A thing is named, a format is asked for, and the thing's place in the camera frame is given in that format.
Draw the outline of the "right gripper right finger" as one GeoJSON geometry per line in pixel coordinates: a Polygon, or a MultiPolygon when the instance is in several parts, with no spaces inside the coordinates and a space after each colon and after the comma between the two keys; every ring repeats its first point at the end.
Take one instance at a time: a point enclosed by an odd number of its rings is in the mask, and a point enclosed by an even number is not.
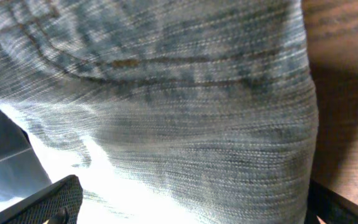
{"type": "Polygon", "coordinates": [[[358,205],[310,180],[305,224],[358,224],[358,205]]]}

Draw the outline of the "light grey jeans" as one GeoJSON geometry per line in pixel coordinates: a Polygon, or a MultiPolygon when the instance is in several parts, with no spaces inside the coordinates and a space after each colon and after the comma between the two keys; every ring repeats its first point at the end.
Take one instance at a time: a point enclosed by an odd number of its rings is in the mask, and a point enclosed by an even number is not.
{"type": "Polygon", "coordinates": [[[0,110],[78,176],[78,223],[305,220],[299,0],[0,1],[0,110]]]}

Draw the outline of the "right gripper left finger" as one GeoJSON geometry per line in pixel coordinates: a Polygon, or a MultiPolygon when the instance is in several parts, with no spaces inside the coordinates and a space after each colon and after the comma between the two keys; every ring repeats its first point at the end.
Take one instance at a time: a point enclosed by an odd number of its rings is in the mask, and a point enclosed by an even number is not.
{"type": "Polygon", "coordinates": [[[79,178],[69,175],[0,212],[0,224],[76,224],[83,201],[79,178]]]}

